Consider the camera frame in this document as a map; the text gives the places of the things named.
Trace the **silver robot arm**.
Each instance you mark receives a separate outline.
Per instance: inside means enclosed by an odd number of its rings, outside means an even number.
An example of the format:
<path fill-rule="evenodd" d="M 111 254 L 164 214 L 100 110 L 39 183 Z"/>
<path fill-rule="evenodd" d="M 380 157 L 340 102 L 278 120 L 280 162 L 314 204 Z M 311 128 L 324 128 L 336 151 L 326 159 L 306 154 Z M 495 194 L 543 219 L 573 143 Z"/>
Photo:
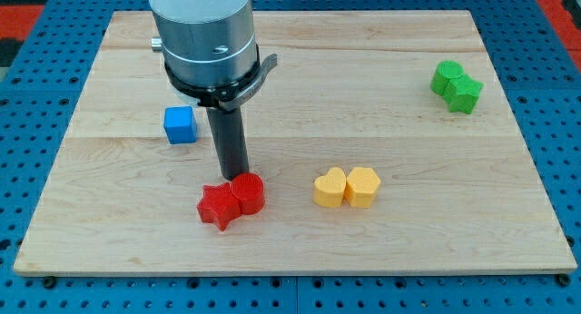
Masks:
<path fill-rule="evenodd" d="M 180 81 L 220 87 L 259 62 L 251 0 L 148 0 L 167 66 Z"/>

